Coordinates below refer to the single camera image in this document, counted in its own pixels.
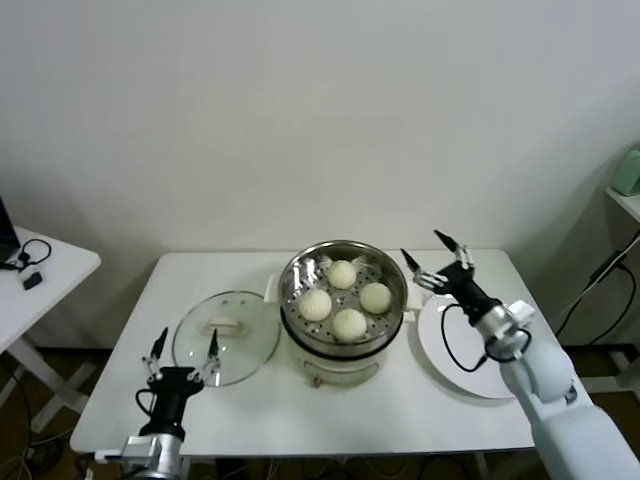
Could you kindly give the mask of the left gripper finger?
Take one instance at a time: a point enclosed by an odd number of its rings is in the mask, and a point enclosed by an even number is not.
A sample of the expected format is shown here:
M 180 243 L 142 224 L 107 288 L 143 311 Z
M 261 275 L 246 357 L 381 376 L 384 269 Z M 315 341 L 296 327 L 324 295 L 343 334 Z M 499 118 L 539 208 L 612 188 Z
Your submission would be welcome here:
M 160 336 L 154 341 L 150 353 L 142 357 L 142 363 L 147 372 L 148 382 L 159 381 L 162 379 L 163 374 L 161 372 L 159 360 L 162 356 L 167 335 L 168 328 L 165 327 Z
M 218 343 L 218 330 L 214 329 L 211 337 L 211 341 L 209 344 L 207 358 L 205 363 L 195 369 L 192 372 L 192 380 L 196 383 L 205 384 L 210 377 L 214 376 L 220 367 L 219 360 L 219 343 Z

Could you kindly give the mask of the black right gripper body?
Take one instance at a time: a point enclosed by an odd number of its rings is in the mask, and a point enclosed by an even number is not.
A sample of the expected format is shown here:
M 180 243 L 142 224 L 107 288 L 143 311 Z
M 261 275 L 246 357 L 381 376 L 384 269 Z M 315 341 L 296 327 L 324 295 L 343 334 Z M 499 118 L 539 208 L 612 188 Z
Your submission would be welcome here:
M 445 277 L 443 287 L 437 289 L 439 295 L 451 294 L 467 315 L 470 323 L 478 323 L 481 318 L 500 304 L 497 298 L 487 295 L 474 281 L 475 268 L 464 268 L 461 262 L 453 262 L 438 271 Z

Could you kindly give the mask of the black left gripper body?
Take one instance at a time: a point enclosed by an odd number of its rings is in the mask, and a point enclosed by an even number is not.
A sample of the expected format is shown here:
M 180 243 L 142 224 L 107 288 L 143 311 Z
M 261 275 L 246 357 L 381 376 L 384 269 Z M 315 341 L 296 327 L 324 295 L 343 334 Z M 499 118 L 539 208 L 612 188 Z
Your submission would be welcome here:
M 149 421 L 139 430 L 139 436 L 167 434 L 184 440 L 186 433 L 182 420 L 187 401 L 204 388 L 195 377 L 193 367 L 161 367 L 161 378 L 147 381 L 148 388 L 139 393 L 152 393 L 155 403 L 147 413 Z

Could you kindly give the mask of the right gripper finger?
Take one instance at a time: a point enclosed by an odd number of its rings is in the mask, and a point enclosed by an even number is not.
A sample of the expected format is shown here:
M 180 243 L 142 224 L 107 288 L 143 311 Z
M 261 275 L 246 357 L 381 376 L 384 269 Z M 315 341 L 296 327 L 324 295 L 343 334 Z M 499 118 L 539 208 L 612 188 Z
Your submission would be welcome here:
M 401 254 L 413 276 L 412 281 L 416 285 L 433 293 L 440 293 L 447 286 L 446 276 L 426 272 L 405 249 L 401 249 Z
M 441 241 L 441 243 L 455 256 L 455 261 L 440 269 L 439 273 L 443 273 L 446 269 L 453 267 L 469 272 L 474 271 L 474 262 L 468 248 L 465 245 L 458 243 L 451 236 L 439 230 L 435 230 L 434 233 Z

